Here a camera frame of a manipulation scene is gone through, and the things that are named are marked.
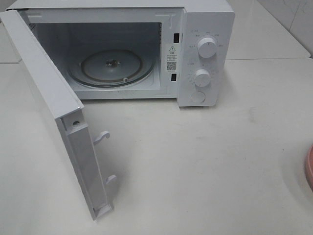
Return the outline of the white warning label sticker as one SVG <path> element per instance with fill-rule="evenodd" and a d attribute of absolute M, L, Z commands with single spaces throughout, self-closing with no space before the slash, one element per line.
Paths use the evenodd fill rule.
<path fill-rule="evenodd" d="M 168 72 L 175 72 L 178 68 L 179 48 L 174 44 L 166 44 L 165 68 Z"/>

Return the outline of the pink round plate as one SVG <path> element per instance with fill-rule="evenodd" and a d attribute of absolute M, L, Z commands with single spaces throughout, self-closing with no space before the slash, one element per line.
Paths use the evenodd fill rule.
<path fill-rule="evenodd" d="M 313 190 L 313 146 L 311 146 L 308 150 L 307 156 L 305 158 L 305 175 L 310 186 L 311 190 Z"/>

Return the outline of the white microwave oven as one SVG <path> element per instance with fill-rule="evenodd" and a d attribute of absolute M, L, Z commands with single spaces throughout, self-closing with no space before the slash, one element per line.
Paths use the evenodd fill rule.
<path fill-rule="evenodd" d="M 8 10 L 26 16 L 29 28 L 80 100 L 175 98 L 180 107 L 213 106 L 219 93 L 235 14 L 225 0 L 18 0 Z M 217 52 L 199 56 L 196 43 L 217 40 Z M 178 68 L 165 68 L 166 44 L 179 48 Z M 155 59 L 151 73 L 135 83 L 94 88 L 68 73 L 72 57 L 106 49 L 129 49 Z M 211 72 L 208 86 L 197 87 L 195 72 Z M 205 93 L 203 103 L 191 94 Z"/>

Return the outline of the white upper power knob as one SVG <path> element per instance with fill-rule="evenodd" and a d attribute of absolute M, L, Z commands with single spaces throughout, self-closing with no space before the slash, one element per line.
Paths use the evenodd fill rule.
<path fill-rule="evenodd" d="M 217 40 L 210 35 L 205 35 L 198 40 L 196 48 L 200 57 L 210 58 L 217 52 Z"/>

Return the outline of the white lower timer knob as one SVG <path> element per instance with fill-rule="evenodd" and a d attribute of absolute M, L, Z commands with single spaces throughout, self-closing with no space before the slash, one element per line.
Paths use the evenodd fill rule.
<path fill-rule="evenodd" d="M 199 69 L 195 72 L 194 83 L 197 87 L 206 87 L 212 79 L 211 72 L 205 69 Z"/>

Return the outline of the glass microwave turntable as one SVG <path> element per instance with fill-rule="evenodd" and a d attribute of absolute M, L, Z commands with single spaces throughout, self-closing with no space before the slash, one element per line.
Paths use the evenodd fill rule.
<path fill-rule="evenodd" d="M 72 57 L 67 71 L 82 85 L 115 88 L 144 79 L 154 65 L 155 59 L 150 54 L 129 49 L 106 49 Z"/>

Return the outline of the white microwave door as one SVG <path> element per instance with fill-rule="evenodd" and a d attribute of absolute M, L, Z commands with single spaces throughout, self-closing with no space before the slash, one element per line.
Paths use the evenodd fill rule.
<path fill-rule="evenodd" d="M 112 210 L 105 187 L 116 176 L 102 176 L 94 149 L 110 134 L 103 131 L 91 138 L 83 103 L 31 32 L 28 18 L 16 10 L 8 10 L 0 14 L 0 21 L 26 70 L 27 82 L 40 111 L 63 141 L 89 212 L 96 220 Z"/>

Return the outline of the white round door button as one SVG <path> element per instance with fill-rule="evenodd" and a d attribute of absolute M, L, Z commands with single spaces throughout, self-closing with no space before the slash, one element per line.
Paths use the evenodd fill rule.
<path fill-rule="evenodd" d="M 193 103 L 203 103 L 205 101 L 205 93 L 194 92 L 191 94 L 191 101 Z"/>

